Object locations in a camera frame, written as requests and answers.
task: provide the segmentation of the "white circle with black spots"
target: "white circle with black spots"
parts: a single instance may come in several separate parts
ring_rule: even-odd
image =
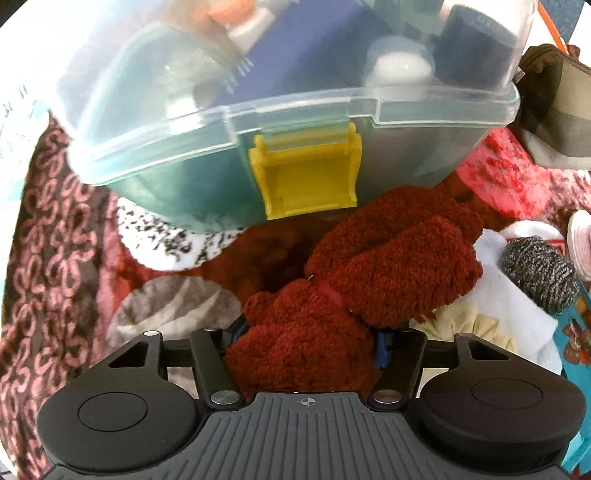
[[[176,228],[153,213],[120,197],[117,221],[121,242],[133,258],[156,271],[184,271],[218,256],[242,230],[194,233]]]

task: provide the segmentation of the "orange strap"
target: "orange strap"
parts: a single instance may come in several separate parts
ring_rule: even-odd
[[[560,33],[558,31],[558,28],[556,28],[556,25],[554,25],[554,22],[552,22],[552,19],[548,15],[548,12],[546,11],[546,9],[544,8],[544,6],[542,5],[542,3],[539,0],[538,0],[538,12],[540,13],[540,16],[542,17],[542,20],[544,20],[544,23],[546,24],[546,28],[548,28],[548,31],[550,32],[550,35],[552,35],[552,39],[554,40],[554,43],[556,43],[556,46],[558,47],[558,49],[560,49],[564,53],[568,53],[569,51],[566,49],[566,45],[564,45],[564,42],[562,41],[562,38],[560,37]]]

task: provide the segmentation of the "red teddy bear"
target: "red teddy bear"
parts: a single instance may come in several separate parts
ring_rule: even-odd
[[[316,246],[308,280],[253,295],[250,325],[226,353],[245,393],[359,390],[373,370],[371,328],[396,328],[468,293],[482,275],[478,215],[405,186],[354,211]]]

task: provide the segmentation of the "red fur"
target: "red fur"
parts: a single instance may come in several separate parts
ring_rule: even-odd
[[[481,233],[476,214],[433,190],[385,193],[316,246],[305,271],[321,282],[248,300],[251,328],[228,349],[230,372],[247,393],[358,390],[372,373],[369,327],[399,326],[470,291],[482,275],[472,247]]]

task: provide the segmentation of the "transparent plastic lid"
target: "transparent plastic lid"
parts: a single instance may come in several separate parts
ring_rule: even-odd
[[[535,0],[77,1],[96,19],[50,106],[88,183],[332,118],[506,124],[535,12]]]

